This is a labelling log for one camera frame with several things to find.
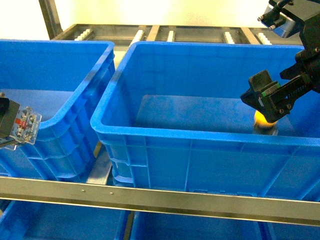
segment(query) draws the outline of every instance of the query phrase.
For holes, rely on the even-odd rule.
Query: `wall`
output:
[[[268,0],[55,0],[62,28],[73,23],[261,27]]]
[[[55,0],[73,23],[261,27],[268,0]],[[49,39],[38,0],[0,0],[1,39]]]
[[[48,40],[38,0],[0,0],[0,39]]]

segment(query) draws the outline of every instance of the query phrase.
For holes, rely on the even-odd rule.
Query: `screw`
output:
[[[270,27],[269,27],[269,30],[270,31],[273,31],[273,30],[275,30],[276,29],[276,26],[275,25],[271,25]]]

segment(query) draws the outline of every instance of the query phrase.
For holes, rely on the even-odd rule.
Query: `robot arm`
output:
[[[320,0],[270,0],[258,20],[283,38],[299,33],[304,46],[295,55],[296,63],[280,73],[288,83],[280,86],[264,70],[249,79],[250,88],[240,97],[273,123],[290,114],[304,94],[320,93]]]

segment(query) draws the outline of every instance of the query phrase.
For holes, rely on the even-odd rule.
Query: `crate bottom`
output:
[[[239,98],[145,95],[135,127],[252,134],[255,110]],[[296,136],[287,117],[279,135]]]

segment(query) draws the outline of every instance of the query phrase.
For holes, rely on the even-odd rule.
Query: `red label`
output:
[[[24,129],[27,127],[27,122],[26,121],[22,121],[20,118],[16,118],[15,119],[15,123],[19,124],[21,127],[23,127]]]

